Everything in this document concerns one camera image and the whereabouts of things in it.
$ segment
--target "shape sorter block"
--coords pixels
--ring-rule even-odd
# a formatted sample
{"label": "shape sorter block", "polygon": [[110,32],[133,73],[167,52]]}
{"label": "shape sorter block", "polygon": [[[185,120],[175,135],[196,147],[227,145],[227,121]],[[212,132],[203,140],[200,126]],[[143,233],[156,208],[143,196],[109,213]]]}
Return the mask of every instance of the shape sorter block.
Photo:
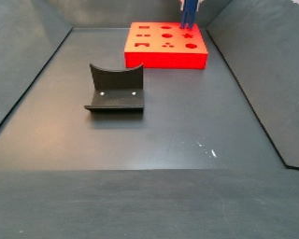
{"label": "shape sorter block", "polygon": [[204,69],[208,51],[196,24],[180,29],[179,22],[133,22],[125,47],[125,67]]}

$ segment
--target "gray wall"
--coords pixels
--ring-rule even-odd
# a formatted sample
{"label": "gray wall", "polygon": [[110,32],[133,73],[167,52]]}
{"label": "gray wall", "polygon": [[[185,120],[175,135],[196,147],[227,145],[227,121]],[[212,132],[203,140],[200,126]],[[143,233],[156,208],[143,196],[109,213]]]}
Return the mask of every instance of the gray wall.
{"label": "gray wall", "polygon": [[[48,0],[74,27],[129,27],[132,21],[180,21],[179,0]],[[196,22],[205,27],[231,0],[205,0]]]}
{"label": "gray wall", "polygon": [[299,5],[232,0],[208,31],[284,162],[299,167]]}
{"label": "gray wall", "polygon": [[0,0],[0,123],[70,30],[40,0]]}

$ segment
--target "star-shaped hole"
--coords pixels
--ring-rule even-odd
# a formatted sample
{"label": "star-shaped hole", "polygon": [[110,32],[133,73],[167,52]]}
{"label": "star-shaped hole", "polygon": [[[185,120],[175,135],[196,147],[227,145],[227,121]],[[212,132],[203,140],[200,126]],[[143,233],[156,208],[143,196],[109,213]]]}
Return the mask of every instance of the star-shaped hole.
{"label": "star-shaped hole", "polygon": [[191,34],[183,34],[184,38],[193,38],[193,35]]}

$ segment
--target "black holder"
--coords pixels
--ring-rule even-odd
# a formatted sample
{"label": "black holder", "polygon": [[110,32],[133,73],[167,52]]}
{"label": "black holder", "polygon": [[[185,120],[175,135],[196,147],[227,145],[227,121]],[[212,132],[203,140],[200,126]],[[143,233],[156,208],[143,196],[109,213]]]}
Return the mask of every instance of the black holder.
{"label": "black holder", "polygon": [[143,65],[127,71],[108,71],[89,65],[94,95],[89,111],[143,110]]}

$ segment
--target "blue object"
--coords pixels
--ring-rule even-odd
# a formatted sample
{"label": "blue object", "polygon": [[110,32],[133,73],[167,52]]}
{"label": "blue object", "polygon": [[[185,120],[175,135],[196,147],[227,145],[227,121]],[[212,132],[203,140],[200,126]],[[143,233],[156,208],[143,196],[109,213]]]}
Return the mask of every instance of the blue object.
{"label": "blue object", "polygon": [[187,21],[188,21],[188,29],[192,29],[192,27],[193,27],[195,14],[196,14],[196,3],[197,3],[197,0],[184,0],[180,28],[184,28]]}

